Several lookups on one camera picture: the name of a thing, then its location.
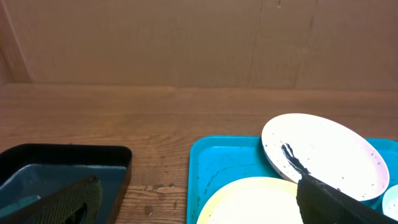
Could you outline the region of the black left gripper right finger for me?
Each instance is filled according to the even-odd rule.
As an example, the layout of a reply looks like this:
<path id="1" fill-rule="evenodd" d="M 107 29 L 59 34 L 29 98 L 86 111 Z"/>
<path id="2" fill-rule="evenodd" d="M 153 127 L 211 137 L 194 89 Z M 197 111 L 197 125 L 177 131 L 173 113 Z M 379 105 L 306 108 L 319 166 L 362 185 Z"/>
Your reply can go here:
<path id="1" fill-rule="evenodd" d="M 299 180 L 296 199 L 304 224 L 397 224 L 311 175 Z"/>

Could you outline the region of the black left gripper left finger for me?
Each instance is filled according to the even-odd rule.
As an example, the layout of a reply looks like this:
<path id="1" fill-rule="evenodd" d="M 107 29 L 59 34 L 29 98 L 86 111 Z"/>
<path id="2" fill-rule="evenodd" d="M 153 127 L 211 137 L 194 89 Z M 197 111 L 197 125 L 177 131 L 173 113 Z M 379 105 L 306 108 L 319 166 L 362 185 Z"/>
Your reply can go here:
<path id="1" fill-rule="evenodd" d="M 1 223 L 95 223 L 103 189 L 91 175 L 1 217 Z"/>

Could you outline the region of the yellow plate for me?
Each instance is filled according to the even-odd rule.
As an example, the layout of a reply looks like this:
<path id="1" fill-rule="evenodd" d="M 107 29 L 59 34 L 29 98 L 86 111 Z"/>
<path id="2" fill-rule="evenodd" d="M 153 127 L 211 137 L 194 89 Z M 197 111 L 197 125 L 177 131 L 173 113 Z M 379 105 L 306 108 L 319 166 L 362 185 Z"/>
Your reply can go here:
<path id="1" fill-rule="evenodd" d="M 247 177 L 217 190 L 197 224 L 302 224 L 297 184 L 273 177 Z"/>

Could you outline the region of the white pink plate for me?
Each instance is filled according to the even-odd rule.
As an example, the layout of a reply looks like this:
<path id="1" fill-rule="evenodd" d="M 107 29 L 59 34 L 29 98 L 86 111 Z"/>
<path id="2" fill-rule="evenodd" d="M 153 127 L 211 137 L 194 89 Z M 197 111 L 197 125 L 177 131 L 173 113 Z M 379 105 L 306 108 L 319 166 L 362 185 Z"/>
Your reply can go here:
<path id="1" fill-rule="evenodd" d="M 267 160 L 288 181 L 301 173 L 344 194 L 367 201 L 388 188 L 390 173 L 380 153 L 363 137 L 332 120 L 303 113 L 270 119 L 261 141 Z"/>

